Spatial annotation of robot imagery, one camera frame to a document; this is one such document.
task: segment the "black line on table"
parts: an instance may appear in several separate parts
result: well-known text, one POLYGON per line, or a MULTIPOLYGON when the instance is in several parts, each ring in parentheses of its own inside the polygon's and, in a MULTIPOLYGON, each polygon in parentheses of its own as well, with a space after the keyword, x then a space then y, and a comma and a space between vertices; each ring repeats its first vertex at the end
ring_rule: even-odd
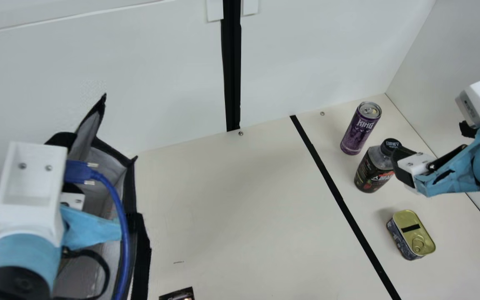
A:
POLYGON ((335 198, 338 206, 340 207, 340 210, 343 213, 343 216, 347 220, 349 226, 353 230, 353 233, 355 234, 355 237, 357 237, 358 242, 362 246, 362 249, 364 249, 364 252, 366 253, 366 256, 370 259, 370 262, 377 272, 377 275, 379 275, 379 278, 385 285, 385 288, 390 295, 390 297, 393 300, 401 300, 400 295, 397 293, 396 288, 392 284, 392 281, 388 278, 388 275, 386 275, 385 270, 382 268, 381 263, 377 259, 377 256, 375 256, 375 253, 373 252, 372 248, 370 247, 370 244, 366 240, 366 237, 364 237, 364 234, 362 234, 362 231, 360 230, 360 227, 358 227, 357 222, 353 218, 353 215, 349 211, 349 208, 347 205, 345 205, 345 202, 343 201, 343 197, 341 193, 339 192, 335 182, 331 178, 331 175, 327 171, 327 168, 322 162, 322 159, 318 155, 318 151, 316 151, 316 148, 314 148, 314 145, 310 142, 310 139, 307 136, 307 133, 305 133, 305 130, 303 129, 303 126, 301 126, 301 123, 299 123, 298 118, 294 116, 290 116, 292 119, 292 123, 294 123, 295 128, 297 129, 297 132, 299 133, 299 136, 301 136, 301 139, 303 139, 303 142, 305 143, 305 146, 307 146, 307 149, 310 152, 310 155, 312 155, 312 158, 314 159, 314 162, 316 162, 316 165, 318 166, 318 169, 322 173, 323 178, 325 179, 325 182, 327 183, 327 186, 331 190, 331 193, 333 194, 333 197, 335 198))

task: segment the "white table surface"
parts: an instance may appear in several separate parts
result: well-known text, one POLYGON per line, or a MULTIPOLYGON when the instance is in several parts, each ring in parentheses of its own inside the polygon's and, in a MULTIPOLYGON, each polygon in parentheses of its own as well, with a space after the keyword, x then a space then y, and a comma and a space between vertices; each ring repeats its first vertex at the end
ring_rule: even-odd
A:
POLYGON ((366 194, 353 183, 367 148, 385 138, 396 138, 407 148, 432 153, 385 95, 297 117, 402 299, 480 299, 480 212, 465 194, 428 199, 409 192, 396 178, 377 192, 366 194), (361 101, 379 104, 383 113, 362 152, 350 156, 340 150, 339 144, 361 101), (409 262, 402 258, 385 227, 392 214, 403 209, 417 213, 436 244, 436 251, 423 259, 409 262))
POLYGON ((291 120, 242 131, 139 154, 148 298, 389 299, 291 120))

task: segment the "white wall panel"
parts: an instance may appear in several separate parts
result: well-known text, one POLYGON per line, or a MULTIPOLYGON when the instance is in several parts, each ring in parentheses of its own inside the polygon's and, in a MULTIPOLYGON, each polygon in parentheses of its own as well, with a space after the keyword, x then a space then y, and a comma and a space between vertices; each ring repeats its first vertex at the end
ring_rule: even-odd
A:
POLYGON ((127 155, 225 131, 220 40, 205 0, 0 30, 0 171, 10 140, 74 131, 105 92, 99 137, 127 155))
POLYGON ((435 0, 261 0, 242 17, 242 126, 384 93, 435 0))
MULTIPOLYGON (((480 80, 480 1, 438 0, 387 95, 421 138, 442 156, 472 139, 455 97, 480 80)), ((480 209, 480 192, 469 194, 480 209)))
POLYGON ((0 28, 171 0, 0 0, 0 28))

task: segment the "black cable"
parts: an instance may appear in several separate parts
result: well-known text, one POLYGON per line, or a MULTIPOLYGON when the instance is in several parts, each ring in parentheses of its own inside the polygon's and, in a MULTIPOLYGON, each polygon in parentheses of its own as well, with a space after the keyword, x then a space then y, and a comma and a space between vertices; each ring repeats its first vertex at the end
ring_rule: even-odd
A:
POLYGON ((101 292, 98 295, 88 297, 88 298, 54 297, 53 300, 96 300, 99 297, 103 296, 103 294, 107 291, 108 283, 110 281, 110 268, 108 267, 107 262, 101 255, 99 255, 95 251, 88 250, 88 249, 84 249, 80 251, 71 251, 66 249, 62 253, 63 258, 80 258, 81 256, 92 258, 92 260, 95 260, 99 264, 99 266, 103 268, 103 272, 105 272, 105 281, 103 282, 103 289, 101 289, 101 292))

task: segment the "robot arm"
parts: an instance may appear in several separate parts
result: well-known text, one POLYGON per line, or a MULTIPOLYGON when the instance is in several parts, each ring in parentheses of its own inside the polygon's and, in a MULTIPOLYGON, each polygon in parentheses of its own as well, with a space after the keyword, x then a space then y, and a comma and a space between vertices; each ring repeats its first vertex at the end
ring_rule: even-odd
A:
POLYGON ((465 117, 461 133, 474 138, 473 143, 461 145, 439 159, 406 148, 392 155, 396 177, 428 197, 480 191, 480 82, 462 91, 455 101, 465 117))

